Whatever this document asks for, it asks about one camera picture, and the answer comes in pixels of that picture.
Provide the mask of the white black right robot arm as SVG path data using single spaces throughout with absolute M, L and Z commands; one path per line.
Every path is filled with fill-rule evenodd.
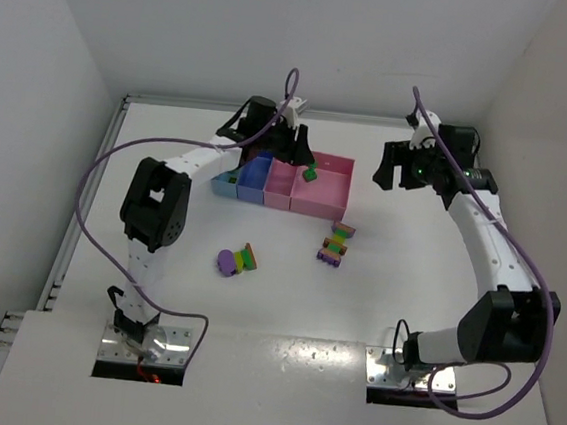
M 561 304 L 556 294 L 543 294 L 520 250 L 505 237 L 496 181 L 474 165 L 476 131 L 427 123 L 418 115 L 407 121 L 412 137 L 384 145 L 372 179 L 383 190 L 434 189 L 467 249 L 478 300 L 454 327 L 409 334 L 404 367 L 538 362 Z

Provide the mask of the purple rounded lego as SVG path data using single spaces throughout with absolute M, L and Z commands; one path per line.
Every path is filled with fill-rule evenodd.
M 234 253 L 229 249 L 221 250 L 218 253 L 216 263 L 222 276 L 231 277 L 238 273 Z

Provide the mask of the lime green sloped lego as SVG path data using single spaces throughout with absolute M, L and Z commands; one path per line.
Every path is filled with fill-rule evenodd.
M 245 269 L 245 259 L 243 257 L 243 251 L 234 252 L 233 258 L 235 260 L 234 265 L 236 268 L 236 273 L 240 274 Z

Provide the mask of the dark green square lego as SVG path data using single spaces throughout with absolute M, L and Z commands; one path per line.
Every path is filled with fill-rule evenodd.
M 317 172 L 315 169 L 305 169 L 302 172 L 302 177 L 306 183 L 310 183 L 317 179 Z

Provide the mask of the lego stack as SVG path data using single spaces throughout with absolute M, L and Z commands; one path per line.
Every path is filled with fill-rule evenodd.
M 331 225 L 331 231 L 332 235 L 323 240 L 316 259 L 337 268 L 347 252 L 346 241 L 354 237 L 356 229 L 343 222 L 334 221 Z

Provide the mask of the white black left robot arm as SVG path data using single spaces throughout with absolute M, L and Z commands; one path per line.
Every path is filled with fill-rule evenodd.
M 298 121 L 305 106 L 300 97 L 276 103 L 252 96 L 216 130 L 209 146 L 164 161 L 140 161 L 120 210 L 129 278 L 124 290 L 110 291 L 114 326 L 132 346 L 146 351 L 154 340 L 161 312 L 151 296 L 164 278 L 169 249 L 185 228 L 191 190 L 263 151 L 291 166 L 314 162 L 308 126 Z

